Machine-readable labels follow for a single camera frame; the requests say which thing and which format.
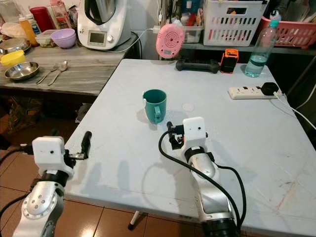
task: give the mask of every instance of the pink basket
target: pink basket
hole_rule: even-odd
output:
[[[258,32],[268,27],[270,20],[261,18]],[[316,23],[280,21],[275,46],[291,46],[308,48],[316,41]]]

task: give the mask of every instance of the orange device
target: orange device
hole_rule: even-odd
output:
[[[221,61],[221,72],[232,74],[238,61],[238,50],[233,48],[225,49]]]

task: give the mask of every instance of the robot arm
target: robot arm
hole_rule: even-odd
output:
[[[22,203],[22,217],[13,237],[53,237],[64,209],[64,187],[74,175],[76,159],[87,159],[91,132],[86,132],[81,153],[70,155],[62,137],[39,137],[32,142],[35,163],[42,176]]]
[[[214,157],[207,153],[204,119],[201,117],[187,118],[183,125],[172,126],[167,123],[169,141],[172,149],[181,149],[187,164],[202,172],[220,184],[219,168]],[[227,196],[194,171],[191,172],[192,185],[195,190],[196,205],[199,219],[206,236],[236,237],[237,227],[234,222],[231,205]]]

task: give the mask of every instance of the power strip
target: power strip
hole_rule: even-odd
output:
[[[264,95],[259,86],[230,87],[228,93],[233,100],[276,99],[274,95]]]

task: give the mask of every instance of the white table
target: white table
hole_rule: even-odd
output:
[[[77,162],[66,186],[69,198],[198,221],[189,171],[158,151],[166,123],[204,117],[208,151],[218,164],[240,173],[247,195],[244,229],[275,236],[316,234],[316,152],[294,113],[278,100],[232,100],[230,86],[275,81],[269,69],[252,79],[237,65],[234,74],[178,72],[175,62],[121,61],[75,130],[66,148],[80,150],[92,132],[89,159]],[[167,94],[167,113],[158,125],[143,112],[142,92]],[[194,106],[191,112],[183,104]],[[163,149],[172,151],[167,139]],[[221,171],[222,185],[241,212],[238,182]]]

